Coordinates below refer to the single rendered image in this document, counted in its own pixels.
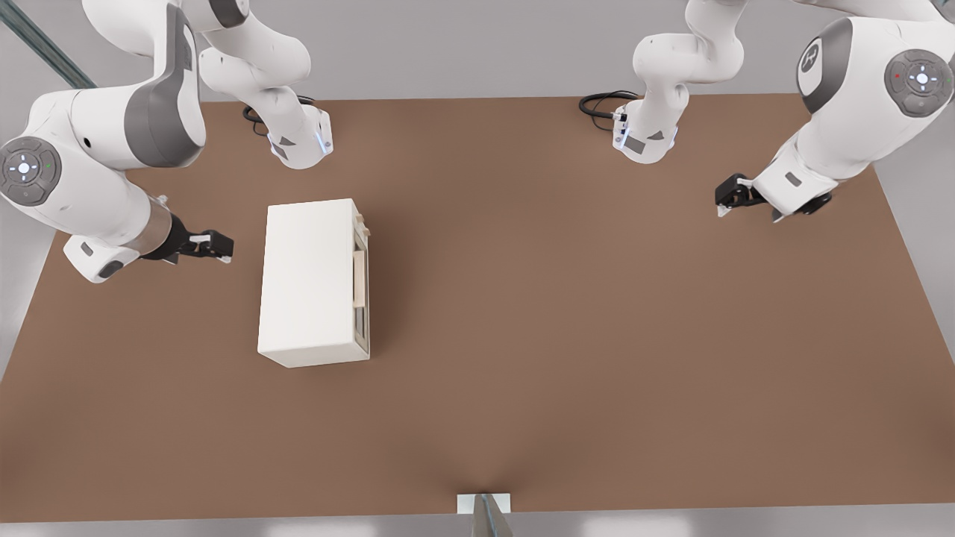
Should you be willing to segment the white oven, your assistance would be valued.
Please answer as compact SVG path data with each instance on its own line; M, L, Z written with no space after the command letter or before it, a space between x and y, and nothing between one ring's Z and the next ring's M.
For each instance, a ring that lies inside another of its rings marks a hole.
M348 198L270 205L258 351L283 367L364 361L354 342Z

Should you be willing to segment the oven door with window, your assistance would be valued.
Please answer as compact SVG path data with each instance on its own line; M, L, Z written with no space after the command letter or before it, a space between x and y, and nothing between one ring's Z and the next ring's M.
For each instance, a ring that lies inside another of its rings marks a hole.
M368 252L368 238L371 231L366 227L364 217L357 209L354 201L351 198L348 199L349 204L351 204L351 217L352 217L352 252L354 253L355 249L361 248L367 251L367 269L368 269L368 305L365 309L354 308L354 255L352 255L352 309L354 310L354 342L358 344L358 347L364 354L364 359L369 359L371 357L371 302L369 302L369 252Z

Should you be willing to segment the silver frame post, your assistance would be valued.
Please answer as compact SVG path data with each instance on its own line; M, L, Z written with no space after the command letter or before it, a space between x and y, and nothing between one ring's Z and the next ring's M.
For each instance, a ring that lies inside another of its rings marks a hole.
M74 89L98 87L13 0L0 0L0 22Z
M457 495L457 513L473 516L470 537L514 537L505 517L511 512L511 493Z

